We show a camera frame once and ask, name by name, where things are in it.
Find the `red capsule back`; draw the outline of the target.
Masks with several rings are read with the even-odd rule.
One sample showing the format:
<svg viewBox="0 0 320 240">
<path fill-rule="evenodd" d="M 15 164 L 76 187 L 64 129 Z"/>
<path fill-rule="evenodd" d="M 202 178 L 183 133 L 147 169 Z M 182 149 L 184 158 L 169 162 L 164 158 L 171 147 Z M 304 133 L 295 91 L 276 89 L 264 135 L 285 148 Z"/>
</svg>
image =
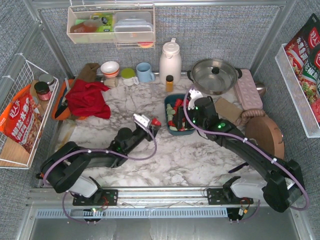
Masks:
<svg viewBox="0 0 320 240">
<path fill-rule="evenodd" d="M 157 118 L 153 118 L 151 124 L 153 126 L 161 126 L 161 122 Z"/>
</svg>

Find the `cork mat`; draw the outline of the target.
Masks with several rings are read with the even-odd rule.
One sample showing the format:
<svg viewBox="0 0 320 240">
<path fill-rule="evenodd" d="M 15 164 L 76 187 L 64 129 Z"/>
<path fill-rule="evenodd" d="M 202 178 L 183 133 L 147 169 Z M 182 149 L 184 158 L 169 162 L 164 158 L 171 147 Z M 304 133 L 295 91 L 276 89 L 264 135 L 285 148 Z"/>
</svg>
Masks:
<svg viewBox="0 0 320 240">
<path fill-rule="evenodd" d="M 233 103 L 227 101 L 225 98 L 219 98 L 214 104 L 215 110 L 219 116 L 225 118 L 226 120 L 232 122 L 233 124 L 241 116 L 243 110 L 234 105 Z"/>
</svg>

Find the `red capsule cluster front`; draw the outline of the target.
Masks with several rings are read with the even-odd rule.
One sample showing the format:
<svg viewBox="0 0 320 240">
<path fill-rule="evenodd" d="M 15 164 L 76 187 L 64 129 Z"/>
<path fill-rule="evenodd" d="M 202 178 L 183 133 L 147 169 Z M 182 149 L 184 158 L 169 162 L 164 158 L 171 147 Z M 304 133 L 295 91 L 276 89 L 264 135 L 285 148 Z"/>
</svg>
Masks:
<svg viewBox="0 0 320 240">
<path fill-rule="evenodd" d="M 172 121 L 172 120 L 168 121 L 168 125 L 169 125 L 169 126 L 172 126 L 172 127 L 174 127 L 174 126 L 175 126 L 175 124 L 173 123 L 173 121 Z"/>
</svg>

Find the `teal storage basket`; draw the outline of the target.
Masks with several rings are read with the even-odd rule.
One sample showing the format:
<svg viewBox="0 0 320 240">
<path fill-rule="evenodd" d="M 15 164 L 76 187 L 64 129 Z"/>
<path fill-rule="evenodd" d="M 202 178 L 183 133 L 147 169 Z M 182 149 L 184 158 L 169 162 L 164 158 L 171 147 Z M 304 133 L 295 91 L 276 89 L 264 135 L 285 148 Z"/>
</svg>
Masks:
<svg viewBox="0 0 320 240">
<path fill-rule="evenodd" d="M 191 135 L 195 132 L 195 129 L 187 129 L 183 131 L 178 131 L 173 124 L 172 120 L 174 117 L 174 113 L 171 114 L 172 109 L 175 107 L 175 103 L 177 100 L 183 100 L 185 95 L 183 93 L 170 94 L 164 98 L 164 113 L 165 113 L 165 121 L 168 132 L 173 136 L 187 136 Z"/>
</svg>

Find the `green capsule cluster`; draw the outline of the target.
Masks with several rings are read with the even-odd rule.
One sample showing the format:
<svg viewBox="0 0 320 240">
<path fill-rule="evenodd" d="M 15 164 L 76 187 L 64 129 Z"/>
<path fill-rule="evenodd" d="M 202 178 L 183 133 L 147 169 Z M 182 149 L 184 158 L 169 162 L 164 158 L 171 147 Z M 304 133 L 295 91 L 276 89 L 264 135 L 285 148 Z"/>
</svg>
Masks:
<svg viewBox="0 0 320 240">
<path fill-rule="evenodd" d="M 167 115 L 167 121 L 172 121 L 173 120 L 173 115 L 172 114 L 169 114 Z"/>
</svg>

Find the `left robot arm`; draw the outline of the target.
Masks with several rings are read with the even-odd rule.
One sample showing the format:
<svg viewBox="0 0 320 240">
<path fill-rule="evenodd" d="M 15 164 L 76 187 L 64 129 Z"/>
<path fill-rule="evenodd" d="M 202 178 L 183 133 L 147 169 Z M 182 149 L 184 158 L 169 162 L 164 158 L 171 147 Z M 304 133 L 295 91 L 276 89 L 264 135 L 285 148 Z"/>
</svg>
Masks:
<svg viewBox="0 0 320 240">
<path fill-rule="evenodd" d="M 100 186 L 92 177 L 85 177 L 83 172 L 91 168 L 117 168 L 127 160 L 144 161 L 157 152 L 156 135 L 162 124 L 153 118 L 142 123 L 135 120 L 136 129 L 121 128 L 109 147 L 89 149 L 69 141 L 50 156 L 40 167 L 43 184 L 51 186 L 57 193 L 71 192 L 87 199 L 100 195 Z M 154 150 L 149 156 L 137 158 L 129 156 L 143 140 L 153 141 Z"/>
</svg>

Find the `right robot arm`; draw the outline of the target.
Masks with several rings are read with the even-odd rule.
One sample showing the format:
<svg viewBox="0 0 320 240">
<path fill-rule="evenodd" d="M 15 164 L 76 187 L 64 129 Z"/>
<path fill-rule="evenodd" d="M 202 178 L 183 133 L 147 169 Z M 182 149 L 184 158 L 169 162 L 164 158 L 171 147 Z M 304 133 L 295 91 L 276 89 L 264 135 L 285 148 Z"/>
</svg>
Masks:
<svg viewBox="0 0 320 240">
<path fill-rule="evenodd" d="M 262 197 L 275 211 L 283 213 L 304 196 L 305 206 L 310 200 L 305 190 L 300 165 L 294 161 L 277 158 L 250 141 L 233 123 L 220 119 L 210 97 L 190 97 L 182 102 L 186 122 L 206 135 L 208 140 L 232 151 L 253 167 L 265 180 Z"/>
</svg>

